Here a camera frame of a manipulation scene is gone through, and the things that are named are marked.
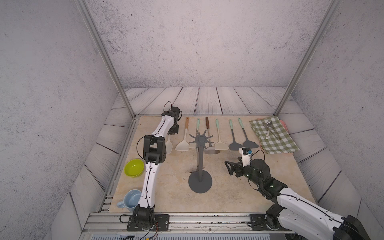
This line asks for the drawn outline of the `cream spatula mint handle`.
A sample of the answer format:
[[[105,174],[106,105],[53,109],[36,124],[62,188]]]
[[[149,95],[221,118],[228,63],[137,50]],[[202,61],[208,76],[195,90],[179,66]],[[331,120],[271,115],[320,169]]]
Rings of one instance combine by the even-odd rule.
[[[197,119],[196,134],[199,134],[199,127],[200,127],[200,119]],[[189,148],[195,149],[196,143],[190,143]]]
[[[218,131],[218,142],[215,144],[214,148],[217,151],[226,151],[229,150],[229,146],[225,143],[222,142],[221,140],[221,135],[220,135],[220,124],[219,120],[216,119],[216,126],[217,126],[217,131]]]

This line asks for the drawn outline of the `grey spatula mint handle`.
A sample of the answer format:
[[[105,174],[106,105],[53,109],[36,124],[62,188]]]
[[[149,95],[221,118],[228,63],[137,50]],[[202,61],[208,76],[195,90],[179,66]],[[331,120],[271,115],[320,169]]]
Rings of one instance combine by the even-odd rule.
[[[243,143],[243,146],[246,147],[246,148],[251,148],[251,149],[259,148],[260,146],[257,143],[249,140],[249,138],[247,136],[247,133],[245,131],[245,128],[244,128],[242,120],[240,118],[238,118],[238,121],[240,123],[240,126],[241,126],[241,128],[243,130],[243,133],[245,135],[245,138],[246,138],[246,140]]]

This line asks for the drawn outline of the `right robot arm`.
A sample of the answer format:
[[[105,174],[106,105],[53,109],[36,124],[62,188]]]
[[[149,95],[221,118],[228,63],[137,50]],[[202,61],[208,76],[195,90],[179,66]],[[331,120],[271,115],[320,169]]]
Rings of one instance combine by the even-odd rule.
[[[363,224],[355,217],[332,213],[297,194],[272,177],[265,159],[253,159],[250,148],[240,148],[238,162],[225,161],[230,175],[246,177],[258,191],[274,204],[266,211],[268,229],[291,230],[308,240],[368,240]]]

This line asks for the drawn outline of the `grey utensil rack stand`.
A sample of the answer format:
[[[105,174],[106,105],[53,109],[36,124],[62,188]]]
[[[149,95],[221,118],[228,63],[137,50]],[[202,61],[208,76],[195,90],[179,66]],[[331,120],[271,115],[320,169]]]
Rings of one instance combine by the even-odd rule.
[[[206,149],[206,143],[212,143],[209,141],[209,138],[213,136],[206,136],[207,130],[202,134],[199,132],[196,133],[196,136],[190,135],[190,137],[195,140],[190,143],[196,144],[196,149],[198,152],[198,171],[192,172],[189,177],[189,186],[192,191],[198,194],[206,193],[210,190],[213,184],[211,175],[203,170],[203,158],[204,158],[204,149]]]

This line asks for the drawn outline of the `grey ladle brown handle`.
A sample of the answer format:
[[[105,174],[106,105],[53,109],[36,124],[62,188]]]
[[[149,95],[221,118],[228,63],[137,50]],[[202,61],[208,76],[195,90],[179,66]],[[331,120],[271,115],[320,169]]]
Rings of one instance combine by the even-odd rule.
[[[210,123],[209,123],[209,118],[205,117],[206,120],[206,127],[207,127],[207,133],[208,136],[210,136]],[[218,154],[220,151],[216,150],[211,143],[209,143],[209,146],[205,149],[205,153],[207,155],[215,155]]]

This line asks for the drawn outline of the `green plastic bowl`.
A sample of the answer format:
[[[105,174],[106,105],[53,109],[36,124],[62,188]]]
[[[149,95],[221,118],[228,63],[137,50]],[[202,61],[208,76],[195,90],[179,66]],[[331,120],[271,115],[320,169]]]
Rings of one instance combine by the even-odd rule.
[[[145,163],[140,159],[129,161],[124,167],[124,173],[131,178],[139,177],[145,170]]]

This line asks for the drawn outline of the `grey spoon mint handle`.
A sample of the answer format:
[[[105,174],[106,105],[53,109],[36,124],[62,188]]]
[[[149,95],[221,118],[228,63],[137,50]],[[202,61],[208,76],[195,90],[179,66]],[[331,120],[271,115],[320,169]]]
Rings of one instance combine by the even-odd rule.
[[[232,138],[233,138],[233,142],[229,145],[229,148],[231,151],[238,151],[243,147],[243,145],[236,142],[232,120],[229,120],[229,123],[230,123]]]

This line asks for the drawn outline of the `cream turner wooden handle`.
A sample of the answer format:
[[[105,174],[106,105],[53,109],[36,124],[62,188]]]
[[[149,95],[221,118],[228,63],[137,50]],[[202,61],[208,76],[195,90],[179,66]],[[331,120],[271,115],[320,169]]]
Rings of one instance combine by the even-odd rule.
[[[178,143],[176,146],[176,151],[179,152],[186,152],[189,151],[189,143],[187,142],[187,134],[188,134],[188,126],[189,126],[189,117],[186,117],[186,122],[185,122],[185,130],[184,130],[184,138],[183,140]]]

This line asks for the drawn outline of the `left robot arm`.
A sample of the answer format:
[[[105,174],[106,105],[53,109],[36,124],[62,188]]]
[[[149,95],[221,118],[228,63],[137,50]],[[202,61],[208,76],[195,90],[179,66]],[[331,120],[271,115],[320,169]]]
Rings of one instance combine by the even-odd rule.
[[[129,191],[123,200],[117,203],[118,208],[130,210],[132,216],[127,224],[128,228],[132,227],[135,230],[142,229],[149,232],[158,226],[155,215],[155,189],[159,167],[167,156],[165,136],[179,132],[178,121],[181,119],[182,111],[178,107],[171,106],[169,110],[164,110],[161,116],[157,128],[150,135],[143,137],[141,156],[141,163],[145,164],[143,189]]]

